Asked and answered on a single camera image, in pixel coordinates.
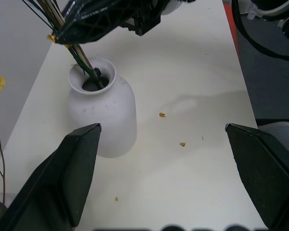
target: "gray wall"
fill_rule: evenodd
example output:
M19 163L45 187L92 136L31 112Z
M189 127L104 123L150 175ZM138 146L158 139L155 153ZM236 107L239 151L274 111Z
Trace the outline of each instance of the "gray wall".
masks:
M0 136L5 147L51 42L51 33L20 0L0 0Z

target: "white vase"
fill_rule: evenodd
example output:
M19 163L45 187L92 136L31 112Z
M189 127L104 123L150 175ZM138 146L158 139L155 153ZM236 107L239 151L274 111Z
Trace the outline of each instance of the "white vase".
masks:
M82 89L88 75L74 65L68 82L71 91L68 108L71 117L80 128L100 123L102 132L97 154L103 157L118 157L127 153L137 138L136 105L134 93L128 82L117 75L114 65L106 59L90 59L91 65L98 67L102 76L108 78L106 87L98 91Z

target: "vase opening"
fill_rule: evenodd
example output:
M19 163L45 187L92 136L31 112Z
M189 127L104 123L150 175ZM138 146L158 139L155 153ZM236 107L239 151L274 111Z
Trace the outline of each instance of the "vase opening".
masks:
M100 77L100 81L102 82L104 88L99 90L95 83L92 83L90 90L84 90L83 84L89 78L89 75L84 75L83 70L78 65L74 65L72 67L68 76L68 82L71 88L85 95L95 95L105 92L115 82L117 77L116 68L109 60L103 58L92 58L89 59L89 61L94 68L97 67L101 71L102 76Z
M99 80L101 81L103 87L107 87L109 83L109 78L107 76L104 76L103 74L99 77ZM100 90L97 86L97 84L93 81L86 81L82 85L82 89L85 91L98 91Z

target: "dark floor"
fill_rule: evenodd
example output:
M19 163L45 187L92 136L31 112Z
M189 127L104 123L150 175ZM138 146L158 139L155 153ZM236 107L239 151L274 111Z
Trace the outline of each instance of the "dark floor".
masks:
M274 22L242 17L249 35L280 54L289 55L289 40ZM256 118L289 118L289 62L255 50L237 31L239 59Z

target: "bundle of stems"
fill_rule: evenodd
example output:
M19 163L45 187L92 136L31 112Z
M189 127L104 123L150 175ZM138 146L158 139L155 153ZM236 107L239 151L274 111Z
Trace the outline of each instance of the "bundle of stems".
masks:
M47 26L49 26L53 32L58 31L65 23L65 19L62 16L59 6L56 0L27 0L31 3L48 21L48 23L26 2L22 0ZM83 72L87 72L90 77L94 79L94 82L98 89L104 88L96 71L91 66L85 53L83 52L79 44L67 44L66 48L72 54L78 65L83 69Z

